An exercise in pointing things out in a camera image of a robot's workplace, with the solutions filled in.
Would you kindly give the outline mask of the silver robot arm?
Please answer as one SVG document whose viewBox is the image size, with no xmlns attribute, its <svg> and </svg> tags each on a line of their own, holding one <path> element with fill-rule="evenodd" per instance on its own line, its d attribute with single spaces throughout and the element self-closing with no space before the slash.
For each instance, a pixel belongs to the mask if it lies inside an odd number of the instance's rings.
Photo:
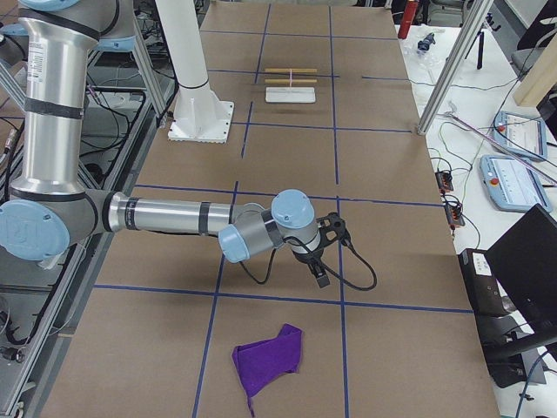
<svg viewBox="0 0 557 418">
<path fill-rule="evenodd" d="M 211 236 L 232 263 L 289 246 L 319 286 L 328 285 L 325 222 L 301 191 L 283 191 L 264 208 L 140 199 L 79 184 L 87 57 L 97 47 L 135 46 L 132 2 L 22 1 L 19 20 L 29 51 L 23 170 L 1 206 L 8 253 L 46 260 L 82 239 L 121 230 Z"/>
</svg>

